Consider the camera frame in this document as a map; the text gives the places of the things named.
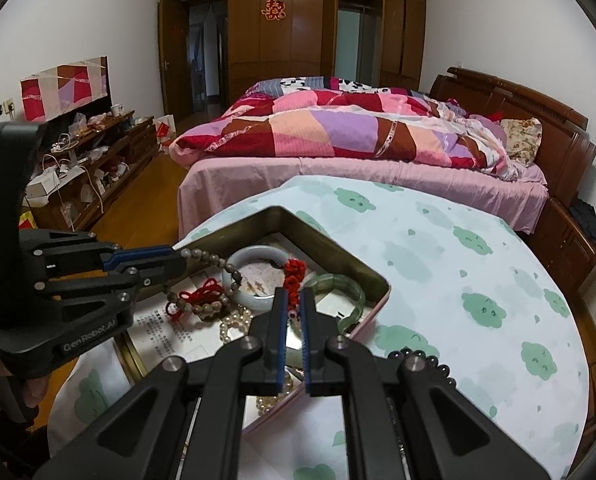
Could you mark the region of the red knot cord charm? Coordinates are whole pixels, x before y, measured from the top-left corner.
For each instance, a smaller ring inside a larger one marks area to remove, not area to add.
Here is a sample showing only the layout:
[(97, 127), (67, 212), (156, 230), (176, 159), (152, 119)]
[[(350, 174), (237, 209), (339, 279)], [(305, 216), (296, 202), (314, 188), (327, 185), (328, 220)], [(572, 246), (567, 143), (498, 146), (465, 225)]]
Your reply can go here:
[(179, 322), (185, 315), (208, 322), (217, 318), (229, 302), (222, 285), (215, 278), (208, 278), (194, 292), (169, 292), (164, 313), (171, 322)]

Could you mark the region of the pink metal tin box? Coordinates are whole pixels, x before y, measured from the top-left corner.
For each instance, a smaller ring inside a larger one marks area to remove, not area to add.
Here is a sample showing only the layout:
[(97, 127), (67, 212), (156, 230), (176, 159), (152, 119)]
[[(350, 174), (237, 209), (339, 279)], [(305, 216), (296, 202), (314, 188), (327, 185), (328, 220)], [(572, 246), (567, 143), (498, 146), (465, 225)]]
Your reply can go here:
[(271, 303), (283, 283), (283, 264), (298, 259), (307, 267), (304, 284), (312, 288), (316, 308), (335, 319), (338, 332), (354, 338), (386, 304), (391, 287), (377, 271), (331, 240), (304, 212), (272, 206), (211, 232), (203, 229), (188, 245), (233, 258), (243, 281), (236, 300), (215, 315), (199, 318), (178, 299), (192, 294), (222, 272), (193, 262), (166, 292), (144, 298), (133, 325), (115, 339), (120, 365), (135, 384), (167, 356), (188, 362), (213, 356), (226, 342), (243, 335), (251, 319)]

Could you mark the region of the white jade bangle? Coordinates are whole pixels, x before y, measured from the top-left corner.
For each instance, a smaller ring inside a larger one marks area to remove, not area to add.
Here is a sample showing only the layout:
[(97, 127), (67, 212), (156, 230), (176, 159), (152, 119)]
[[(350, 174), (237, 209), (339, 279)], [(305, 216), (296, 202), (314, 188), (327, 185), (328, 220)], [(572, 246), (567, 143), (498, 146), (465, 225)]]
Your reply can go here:
[(233, 290), (235, 278), (224, 270), (222, 287), (231, 301), (255, 312), (272, 309), (275, 289), (283, 283), (283, 266), (292, 258), (291, 252), (271, 245), (244, 247), (228, 258), (228, 263), (240, 272), (242, 281)]

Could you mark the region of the green jade bangle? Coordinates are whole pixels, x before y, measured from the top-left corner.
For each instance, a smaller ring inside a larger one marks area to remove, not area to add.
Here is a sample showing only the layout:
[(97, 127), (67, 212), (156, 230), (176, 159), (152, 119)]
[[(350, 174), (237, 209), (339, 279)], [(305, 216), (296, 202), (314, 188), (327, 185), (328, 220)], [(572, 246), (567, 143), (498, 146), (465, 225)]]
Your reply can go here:
[(336, 320), (338, 333), (347, 335), (363, 318), (366, 306), (362, 287), (342, 274), (313, 274), (302, 284), (311, 289), (316, 310)]

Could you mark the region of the wooden tv cabinet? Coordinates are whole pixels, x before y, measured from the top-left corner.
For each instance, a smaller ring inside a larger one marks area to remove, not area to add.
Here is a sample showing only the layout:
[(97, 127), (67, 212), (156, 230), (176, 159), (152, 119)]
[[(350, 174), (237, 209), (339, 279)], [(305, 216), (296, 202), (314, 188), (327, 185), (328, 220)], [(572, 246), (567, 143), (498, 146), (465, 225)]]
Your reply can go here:
[(89, 228), (157, 151), (152, 116), (136, 118), (118, 105), (91, 118), (77, 114), (39, 156), (24, 198), (25, 215), (41, 229)]

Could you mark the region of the pink bed sheet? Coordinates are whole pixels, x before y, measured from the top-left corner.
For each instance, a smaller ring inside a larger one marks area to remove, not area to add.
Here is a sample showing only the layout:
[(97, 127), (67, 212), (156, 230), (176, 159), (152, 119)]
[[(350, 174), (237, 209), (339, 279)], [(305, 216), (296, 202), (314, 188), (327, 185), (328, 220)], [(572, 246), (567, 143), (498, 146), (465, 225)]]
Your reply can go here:
[(478, 209), (530, 234), (548, 201), (545, 176), (536, 165), (507, 182), (483, 172), (348, 158), (208, 157), (193, 162), (178, 189), (178, 234), (193, 231), (214, 214), (283, 185), (326, 195), (345, 184), (372, 197), (376, 188), (405, 188)]

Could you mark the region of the cloud pattern tablecloth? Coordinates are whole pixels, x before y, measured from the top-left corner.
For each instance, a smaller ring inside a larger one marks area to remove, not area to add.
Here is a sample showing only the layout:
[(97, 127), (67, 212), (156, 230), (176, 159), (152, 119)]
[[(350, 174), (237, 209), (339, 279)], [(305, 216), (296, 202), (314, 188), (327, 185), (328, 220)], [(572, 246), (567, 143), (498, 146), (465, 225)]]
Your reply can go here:
[[(408, 188), (316, 196), (283, 185), (218, 212), (176, 248), (271, 206), (304, 212), (386, 278), (390, 297), (360, 338), (376, 356), (438, 356), (552, 479), (567, 476), (588, 414), (586, 355), (563, 293), (506, 221)], [(51, 455), (129, 388), (111, 341), (82, 356), (52, 407)], [(336, 399), (300, 394), (244, 435), (238, 478), (348, 479), (341, 417)]]

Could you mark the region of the television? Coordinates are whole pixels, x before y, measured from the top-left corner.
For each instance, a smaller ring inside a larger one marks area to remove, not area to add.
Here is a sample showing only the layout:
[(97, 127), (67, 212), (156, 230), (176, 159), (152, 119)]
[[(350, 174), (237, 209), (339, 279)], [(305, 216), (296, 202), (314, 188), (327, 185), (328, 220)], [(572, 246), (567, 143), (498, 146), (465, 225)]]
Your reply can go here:
[(26, 122), (48, 122), (108, 96), (106, 56), (42, 70), (20, 82)]

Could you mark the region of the patchwork quilt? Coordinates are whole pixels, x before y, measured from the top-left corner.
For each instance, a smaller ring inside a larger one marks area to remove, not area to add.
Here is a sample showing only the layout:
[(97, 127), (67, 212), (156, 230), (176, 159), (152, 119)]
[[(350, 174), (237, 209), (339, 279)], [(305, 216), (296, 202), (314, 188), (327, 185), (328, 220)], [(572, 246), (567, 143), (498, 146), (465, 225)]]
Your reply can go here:
[(169, 154), (182, 166), (205, 157), (340, 157), (518, 178), (489, 125), (454, 103), (324, 76), (257, 82), (220, 117), (180, 134)]

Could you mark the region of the wooden bed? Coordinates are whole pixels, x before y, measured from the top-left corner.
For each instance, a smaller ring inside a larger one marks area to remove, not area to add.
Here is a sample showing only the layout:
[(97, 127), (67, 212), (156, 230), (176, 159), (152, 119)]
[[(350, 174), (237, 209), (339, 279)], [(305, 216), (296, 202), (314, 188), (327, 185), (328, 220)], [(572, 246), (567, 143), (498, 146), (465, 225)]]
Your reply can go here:
[(569, 207), (596, 155), (586, 133), (588, 118), (521, 84), (458, 67), (436, 78), (430, 96), (456, 99), (469, 112), (484, 116), (540, 120), (543, 136), (534, 162), (546, 177), (550, 197), (525, 240), (565, 297), (582, 296), (596, 279), (596, 244)]

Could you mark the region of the dark clothes pile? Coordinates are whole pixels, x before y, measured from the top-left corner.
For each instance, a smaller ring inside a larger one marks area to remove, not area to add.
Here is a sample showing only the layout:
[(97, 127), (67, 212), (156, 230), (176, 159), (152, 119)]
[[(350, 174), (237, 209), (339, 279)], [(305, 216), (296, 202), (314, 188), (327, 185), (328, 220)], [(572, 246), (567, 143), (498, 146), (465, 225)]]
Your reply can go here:
[(575, 198), (569, 206), (569, 212), (572, 215), (572, 218), (578, 222), (578, 225), (583, 230), (584, 234), (596, 244), (595, 208), (584, 200)]

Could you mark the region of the red double happiness decoration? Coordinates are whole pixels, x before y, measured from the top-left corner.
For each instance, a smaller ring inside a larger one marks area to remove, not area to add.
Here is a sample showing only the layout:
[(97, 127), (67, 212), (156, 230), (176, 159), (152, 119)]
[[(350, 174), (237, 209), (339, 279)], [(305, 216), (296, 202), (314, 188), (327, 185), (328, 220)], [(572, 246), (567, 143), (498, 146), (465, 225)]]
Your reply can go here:
[(282, 0), (266, 0), (261, 14), (267, 21), (283, 21), (286, 16), (286, 4)]

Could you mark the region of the floral pillow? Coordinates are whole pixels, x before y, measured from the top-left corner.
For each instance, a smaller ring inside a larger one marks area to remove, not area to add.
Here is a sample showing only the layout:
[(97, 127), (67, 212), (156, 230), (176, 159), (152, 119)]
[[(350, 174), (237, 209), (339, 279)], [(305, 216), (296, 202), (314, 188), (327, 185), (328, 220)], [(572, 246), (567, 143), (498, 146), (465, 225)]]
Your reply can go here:
[(538, 154), (543, 126), (538, 118), (502, 119), (500, 126), (506, 134), (505, 149), (510, 159), (529, 167)]

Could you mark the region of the wooden wardrobe wall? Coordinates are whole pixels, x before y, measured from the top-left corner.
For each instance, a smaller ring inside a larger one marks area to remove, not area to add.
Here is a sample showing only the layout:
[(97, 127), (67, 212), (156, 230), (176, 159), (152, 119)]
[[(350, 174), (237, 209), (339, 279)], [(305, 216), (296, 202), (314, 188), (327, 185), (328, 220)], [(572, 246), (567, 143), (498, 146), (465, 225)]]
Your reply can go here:
[[(160, 0), (159, 54), (164, 110), (183, 119), (193, 113), (192, 68), (187, 41), (190, 11), (202, 0)], [(422, 71), (426, 0), (282, 0), (287, 16), (267, 21), (266, 0), (218, 0), (226, 5), (226, 84), (234, 101), (261, 79), (330, 75), (342, 45), (337, 13), (365, 2), (380, 13), (377, 73), (380, 86), (415, 89)]]

